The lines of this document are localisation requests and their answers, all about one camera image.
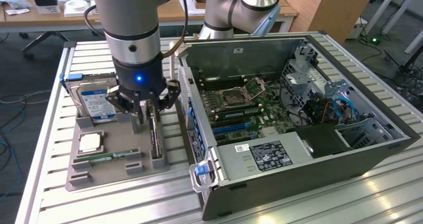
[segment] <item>tape roll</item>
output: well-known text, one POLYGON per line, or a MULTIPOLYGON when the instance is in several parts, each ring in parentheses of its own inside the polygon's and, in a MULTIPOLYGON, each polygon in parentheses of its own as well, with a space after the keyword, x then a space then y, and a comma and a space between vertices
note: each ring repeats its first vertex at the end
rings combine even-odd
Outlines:
POLYGON ((65 3, 65 8, 69 8, 77 12, 84 12, 88 7, 88 2, 84 0, 70 0, 65 3))

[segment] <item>blue led light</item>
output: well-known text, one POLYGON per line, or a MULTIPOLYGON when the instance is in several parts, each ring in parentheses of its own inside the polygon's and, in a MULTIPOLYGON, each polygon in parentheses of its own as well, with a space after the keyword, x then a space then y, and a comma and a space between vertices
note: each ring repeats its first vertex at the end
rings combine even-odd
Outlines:
POLYGON ((142 76, 136 75, 136 76, 134 76, 134 80, 136 80, 137 82, 141 82, 141 81, 142 81, 142 76))

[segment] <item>red cable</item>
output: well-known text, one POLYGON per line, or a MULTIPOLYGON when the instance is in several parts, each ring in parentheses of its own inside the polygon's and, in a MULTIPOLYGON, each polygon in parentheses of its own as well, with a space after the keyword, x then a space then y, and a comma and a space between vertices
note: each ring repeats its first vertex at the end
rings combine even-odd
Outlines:
POLYGON ((324 106, 324 111, 322 111, 322 116, 321 116, 321 121, 320 121, 320 123, 322 123, 322 121, 324 121, 324 116, 325 116, 325 110, 328 109, 328 105, 330 104, 332 102, 326 102, 325 103, 325 106, 324 106))

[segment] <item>blue pcie slot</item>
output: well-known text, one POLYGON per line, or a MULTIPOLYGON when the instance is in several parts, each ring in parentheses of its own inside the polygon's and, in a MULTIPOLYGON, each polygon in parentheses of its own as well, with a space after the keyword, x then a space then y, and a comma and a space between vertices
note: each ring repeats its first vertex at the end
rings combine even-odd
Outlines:
POLYGON ((232 132, 232 131, 245 130, 248 128, 248 126, 249 126, 249 122, 244 123, 241 125, 236 125, 236 126, 216 128, 216 129, 212 130, 212 133, 214 135, 217 135, 217 134, 232 132))

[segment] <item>ram module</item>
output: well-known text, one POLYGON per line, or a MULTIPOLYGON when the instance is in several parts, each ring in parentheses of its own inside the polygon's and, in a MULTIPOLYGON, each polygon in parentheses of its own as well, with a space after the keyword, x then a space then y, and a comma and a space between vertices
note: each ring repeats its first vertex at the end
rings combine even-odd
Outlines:
POLYGON ((100 163, 100 162, 106 162, 110 160, 117 160, 117 159, 122 159, 126 155, 126 153, 132 153, 132 152, 137 152, 138 149, 130 149, 130 150, 125 150, 125 151, 117 151, 117 152, 110 152, 110 153, 105 153, 105 154, 98 154, 94 156, 88 156, 88 157, 82 157, 82 158, 77 158, 73 160, 73 163, 78 163, 78 162, 84 162, 84 161, 89 161, 89 163, 100 163))
POLYGON ((238 109, 233 111, 226 112, 217 112, 214 114, 216 121, 226 120, 226 119, 234 119, 240 117, 248 117, 260 115, 262 112, 262 108, 248 108, 248 109, 238 109))

